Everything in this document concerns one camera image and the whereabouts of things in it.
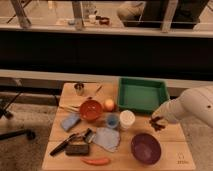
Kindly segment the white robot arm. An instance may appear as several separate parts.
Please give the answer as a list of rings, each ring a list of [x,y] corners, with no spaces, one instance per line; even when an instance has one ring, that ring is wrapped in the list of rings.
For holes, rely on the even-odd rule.
[[[188,116],[213,127],[213,86],[186,89],[179,97],[164,102],[151,115],[150,124],[161,130]]]

